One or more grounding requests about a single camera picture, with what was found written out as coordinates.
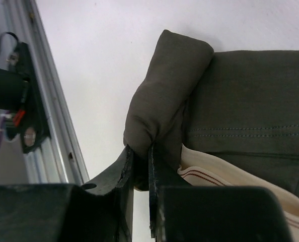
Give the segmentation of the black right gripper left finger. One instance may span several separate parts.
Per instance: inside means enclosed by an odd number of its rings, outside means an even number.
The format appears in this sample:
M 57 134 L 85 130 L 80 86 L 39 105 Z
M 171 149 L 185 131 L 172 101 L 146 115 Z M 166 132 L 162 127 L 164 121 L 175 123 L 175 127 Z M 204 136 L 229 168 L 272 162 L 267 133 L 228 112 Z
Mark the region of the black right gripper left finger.
M 131 241 L 134 153 L 82 186 L 0 186 L 0 241 Z

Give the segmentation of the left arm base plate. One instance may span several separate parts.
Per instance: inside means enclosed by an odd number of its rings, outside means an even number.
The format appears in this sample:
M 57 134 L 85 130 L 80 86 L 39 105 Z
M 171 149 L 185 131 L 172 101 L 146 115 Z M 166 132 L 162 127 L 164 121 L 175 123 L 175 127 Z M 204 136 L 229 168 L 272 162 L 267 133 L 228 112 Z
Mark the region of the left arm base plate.
M 49 137 L 48 118 L 36 77 L 29 45 L 19 43 L 11 57 L 16 63 L 9 64 L 9 71 L 17 74 L 24 82 L 20 106 L 13 111 L 15 131 L 20 135 L 24 154 L 35 151 Z

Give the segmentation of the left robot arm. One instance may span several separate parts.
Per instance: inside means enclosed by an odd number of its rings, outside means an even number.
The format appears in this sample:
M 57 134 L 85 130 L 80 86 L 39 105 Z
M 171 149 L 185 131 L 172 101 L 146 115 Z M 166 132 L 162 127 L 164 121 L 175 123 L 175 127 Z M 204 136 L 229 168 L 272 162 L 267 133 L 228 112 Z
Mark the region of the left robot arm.
M 0 69 L 0 109 L 17 111 L 27 99 L 29 83 L 16 73 Z

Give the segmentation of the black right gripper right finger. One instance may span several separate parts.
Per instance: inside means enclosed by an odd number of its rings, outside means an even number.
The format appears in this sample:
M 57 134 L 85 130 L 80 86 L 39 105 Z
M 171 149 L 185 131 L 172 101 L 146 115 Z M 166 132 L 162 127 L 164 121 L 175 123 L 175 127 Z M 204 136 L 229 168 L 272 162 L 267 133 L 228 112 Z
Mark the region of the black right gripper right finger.
M 161 147 L 148 153 L 151 235 L 156 241 L 292 241 L 283 210 L 266 188 L 195 187 Z

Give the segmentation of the dark grey underwear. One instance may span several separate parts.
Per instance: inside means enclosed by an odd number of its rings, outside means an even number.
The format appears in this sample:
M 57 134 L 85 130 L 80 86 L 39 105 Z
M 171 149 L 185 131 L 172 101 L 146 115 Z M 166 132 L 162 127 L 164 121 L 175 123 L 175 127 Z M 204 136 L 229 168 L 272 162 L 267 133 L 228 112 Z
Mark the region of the dark grey underwear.
M 195 186 L 262 186 L 299 241 L 299 50 L 215 52 L 165 30 L 126 117 L 145 167 L 152 144 Z

